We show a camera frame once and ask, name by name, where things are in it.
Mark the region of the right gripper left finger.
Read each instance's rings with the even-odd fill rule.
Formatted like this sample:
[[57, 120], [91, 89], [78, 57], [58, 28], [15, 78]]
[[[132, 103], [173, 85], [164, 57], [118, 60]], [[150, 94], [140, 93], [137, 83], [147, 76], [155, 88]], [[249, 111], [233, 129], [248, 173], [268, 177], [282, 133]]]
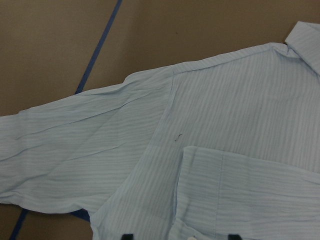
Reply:
[[133, 234], [132, 233], [123, 234], [121, 236], [121, 240], [133, 240]]

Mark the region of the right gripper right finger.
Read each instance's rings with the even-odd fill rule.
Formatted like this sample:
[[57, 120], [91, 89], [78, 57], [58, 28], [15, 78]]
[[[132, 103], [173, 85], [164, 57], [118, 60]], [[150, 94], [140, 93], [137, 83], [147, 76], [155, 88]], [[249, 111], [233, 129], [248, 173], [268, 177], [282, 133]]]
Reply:
[[228, 240], [240, 240], [240, 235], [239, 234], [229, 234]]

